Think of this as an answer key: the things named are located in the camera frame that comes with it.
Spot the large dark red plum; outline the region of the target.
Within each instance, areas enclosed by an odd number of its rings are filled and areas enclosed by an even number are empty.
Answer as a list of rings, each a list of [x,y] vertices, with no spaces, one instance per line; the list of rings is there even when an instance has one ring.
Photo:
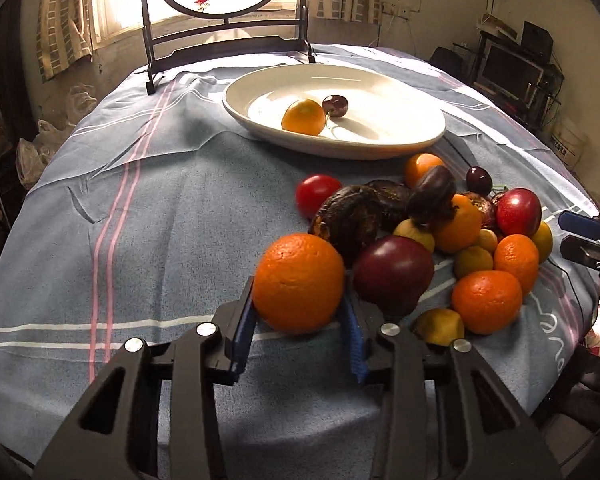
[[[386,318],[411,314],[434,277],[431,252],[416,240],[389,235],[368,246],[355,261],[352,285]]]

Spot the large orange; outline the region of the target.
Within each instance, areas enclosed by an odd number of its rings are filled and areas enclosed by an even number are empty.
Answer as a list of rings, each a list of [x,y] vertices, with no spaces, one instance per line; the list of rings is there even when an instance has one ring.
[[[321,237],[285,235],[263,254],[252,299],[263,322],[288,335],[310,334],[332,322],[344,289],[343,260]]]

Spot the yellow-green small fruit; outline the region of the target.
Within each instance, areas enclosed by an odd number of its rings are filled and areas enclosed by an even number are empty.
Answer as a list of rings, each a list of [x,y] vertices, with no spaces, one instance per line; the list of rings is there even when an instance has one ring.
[[[490,252],[474,245],[462,249],[455,255],[453,273],[460,280],[468,274],[478,271],[490,271],[493,268],[494,262]]]

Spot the wrinkled dark date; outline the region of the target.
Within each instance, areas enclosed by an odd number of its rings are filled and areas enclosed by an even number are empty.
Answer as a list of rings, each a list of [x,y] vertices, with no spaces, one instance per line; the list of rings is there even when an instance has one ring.
[[[376,240],[382,208],[377,192],[367,185],[347,185],[332,193],[314,214],[308,233],[336,249],[350,269]]]

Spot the red cherry tomato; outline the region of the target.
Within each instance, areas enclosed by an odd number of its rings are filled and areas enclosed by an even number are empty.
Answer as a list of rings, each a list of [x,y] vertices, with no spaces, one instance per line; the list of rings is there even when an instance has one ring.
[[[314,174],[302,180],[296,187],[294,199],[303,218],[311,219],[324,201],[342,188],[341,182],[327,174]]]

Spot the small yellow-orange kumquat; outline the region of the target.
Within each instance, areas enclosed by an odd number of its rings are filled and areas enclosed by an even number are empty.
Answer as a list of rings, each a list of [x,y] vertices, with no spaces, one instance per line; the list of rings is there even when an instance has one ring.
[[[326,126],[326,114],[321,104],[303,99],[288,106],[280,124],[287,131],[318,136]]]

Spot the dark cherry with stem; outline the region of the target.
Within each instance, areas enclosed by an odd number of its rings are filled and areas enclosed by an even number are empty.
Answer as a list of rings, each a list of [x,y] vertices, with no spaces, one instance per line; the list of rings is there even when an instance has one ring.
[[[349,102],[344,96],[340,96],[340,94],[332,94],[331,96],[326,96],[322,101],[322,109],[329,118],[341,118],[347,114]]]

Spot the yellow small fruit right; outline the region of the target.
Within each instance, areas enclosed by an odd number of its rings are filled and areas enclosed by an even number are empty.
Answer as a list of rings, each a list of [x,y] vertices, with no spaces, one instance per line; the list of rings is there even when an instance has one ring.
[[[539,229],[532,235],[531,239],[538,250],[539,263],[543,263],[553,251],[553,234],[550,226],[542,221]]]

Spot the yellow lemon fruit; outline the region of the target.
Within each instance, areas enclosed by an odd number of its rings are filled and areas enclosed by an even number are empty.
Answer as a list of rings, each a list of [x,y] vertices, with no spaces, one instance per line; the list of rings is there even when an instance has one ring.
[[[412,332],[427,344],[447,347],[455,339],[465,337],[465,326],[460,315],[451,309],[428,310],[413,322]]]

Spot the small orange mandarin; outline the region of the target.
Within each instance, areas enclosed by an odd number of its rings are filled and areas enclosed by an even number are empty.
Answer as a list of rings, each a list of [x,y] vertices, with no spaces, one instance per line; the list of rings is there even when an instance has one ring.
[[[521,234],[503,237],[494,252],[494,269],[518,280],[522,294],[532,291],[539,275],[540,254],[532,239]]]

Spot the white plastic bucket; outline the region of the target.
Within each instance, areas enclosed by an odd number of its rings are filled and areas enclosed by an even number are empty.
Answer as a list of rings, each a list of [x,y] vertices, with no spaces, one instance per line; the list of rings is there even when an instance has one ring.
[[[576,168],[587,145],[588,136],[568,118],[562,118],[550,136],[550,148],[569,170]]]

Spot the dried brown fruit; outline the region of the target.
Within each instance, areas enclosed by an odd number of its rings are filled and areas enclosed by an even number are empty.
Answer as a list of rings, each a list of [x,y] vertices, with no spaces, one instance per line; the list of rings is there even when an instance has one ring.
[[[464,196],[480,211],[483,229],[494,231],[498,224],[496,223],[496,206],[492,200],[474,192],[465,192]]]

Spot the dark red cherry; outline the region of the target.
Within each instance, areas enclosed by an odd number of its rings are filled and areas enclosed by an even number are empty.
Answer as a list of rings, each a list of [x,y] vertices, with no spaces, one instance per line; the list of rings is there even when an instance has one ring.
[[[472,166],[467,170],[465,181],[469,192],[482,197],[488,197],[493,188],[490,174],[479,166]]]

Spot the orange tangerine middle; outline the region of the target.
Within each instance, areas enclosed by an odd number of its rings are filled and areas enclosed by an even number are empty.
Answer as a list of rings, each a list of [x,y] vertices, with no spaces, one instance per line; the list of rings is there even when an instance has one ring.
[[[430,223],[430,232],[439,252],[455,254],[474,244],[482,228],[482,213],[462,194],[452,198],[450,212]]]

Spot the dark brown mangosteen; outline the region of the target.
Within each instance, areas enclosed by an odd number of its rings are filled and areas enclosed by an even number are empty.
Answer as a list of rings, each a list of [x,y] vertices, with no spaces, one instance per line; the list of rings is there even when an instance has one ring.
[[[381,229],[392,233],[402,221],[408,218],[411,190],[404,184],[386,179],[371,180],[366,185],[375,190],[381,204]]]

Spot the blue striped tablecloth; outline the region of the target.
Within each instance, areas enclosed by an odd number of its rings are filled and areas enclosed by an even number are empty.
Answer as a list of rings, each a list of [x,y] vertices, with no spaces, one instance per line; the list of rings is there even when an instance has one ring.
[[[319,63],[410,84],[444,110],[431,151],[460,182],[530,188],[562,233],[565,209],[597,214],[548,149],[486,98],[406,54],[315,47]],[[170,70],[148,96],[139,68],[102,99],[23,202],[0,258],[0,442],[35,463],[106,360],[130,337],[178,338],[240,296],[279,237],[306,232],[294,189],[401,180],[402,159],[337,160],[259,142],[224,110],[225,88],[291,55],[255,54]],[[600,281],[554,249],[518,320],[480,353],[531,414],[588,331]],[[230,479],[368,479],[381,392],[348,370],[337,325],[306,339],[260,325],[245,374],[215,399]]]

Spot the dark glossy chestnut fruit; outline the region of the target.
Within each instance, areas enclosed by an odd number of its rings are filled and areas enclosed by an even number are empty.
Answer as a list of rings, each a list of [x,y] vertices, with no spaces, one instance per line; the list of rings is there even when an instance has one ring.
[[[456,214],[453,197],[456,182],[445,166],[434,166],[412,188],[407,213],[417,224],[452,221]]]

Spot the black monitor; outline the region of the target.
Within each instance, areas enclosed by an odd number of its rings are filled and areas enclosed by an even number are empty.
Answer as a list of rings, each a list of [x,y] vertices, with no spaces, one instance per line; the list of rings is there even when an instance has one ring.
[[[535,62],[492,40],[484,43],[476,83],[530,106],[544,70]]]

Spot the white oval plate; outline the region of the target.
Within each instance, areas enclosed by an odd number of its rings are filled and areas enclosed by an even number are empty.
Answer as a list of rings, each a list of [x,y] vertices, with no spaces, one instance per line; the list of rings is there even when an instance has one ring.
[[[275,66],[225,90],[226,110],[259,139],[301,153],[384,159],[445,132],[441,106],[404,82],[349,66]]]

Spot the plastic bags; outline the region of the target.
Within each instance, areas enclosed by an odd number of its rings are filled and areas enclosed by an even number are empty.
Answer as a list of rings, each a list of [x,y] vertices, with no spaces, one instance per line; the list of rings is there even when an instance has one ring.
[[[66,124],[57,128],[44,118],[38,120],[38,134],[32,141],[20,139],[16,149],[16,171],[20,184],[33,188],[54,155],[72,135],[76,125],[98,104],[95,87],[75,84],[66,97]]]

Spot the round painted screen stand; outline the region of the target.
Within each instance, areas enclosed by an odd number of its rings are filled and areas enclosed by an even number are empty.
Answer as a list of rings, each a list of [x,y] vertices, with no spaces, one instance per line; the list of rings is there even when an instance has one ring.
[[[208,60],[208,58],[224,58],[224,56],[248,53],[298,51],[304,53],[311,63],[315,61],[314,50],[309,42],[308,0],[297,0],[293,18],[274,18],[274,20],[261,21],[244,21],[242,17],[261,10],[272,0],[260,0],[253,3],[251,6],[245,6],[242,9],[222,13],[194,10],[187,6],[183,6],[176,0],[162,1],[179,14],[189,16],[190,18],[199,18],[200,20],[210,20],[212,21],[212,24],[204,27],[181,30],[180,32],[170,32],[170,34],[163,36],[156,36],[151,31],[148,0],[140,0],[143,18],[142,37],[147,60],[146,92],[150,96],[156,92],[155,76],[158,73],[163,73],[166,70],[170,70],[171,68],[186,63]],[[294,28],[297,29],[297,35],[292,38],[283,38],[281,36],[239,38],[235,47],[233,47],[228,40],[221,40],[212,42],[212,44],[198,44],[198,46],[181,48],[163,58],[158,58],[155,54],[155,46],[157,44],[166,44],[167,42],[191,36],[211,34],[212,32],[225,32],[226,30],[238,28],[277,26],[294,26]]]

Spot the checked curtain left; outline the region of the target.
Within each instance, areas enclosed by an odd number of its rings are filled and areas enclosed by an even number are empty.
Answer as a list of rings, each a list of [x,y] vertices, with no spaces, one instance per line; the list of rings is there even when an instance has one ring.
[[[91,0],[40,0],[36,56],[43,82],[93,56]]]

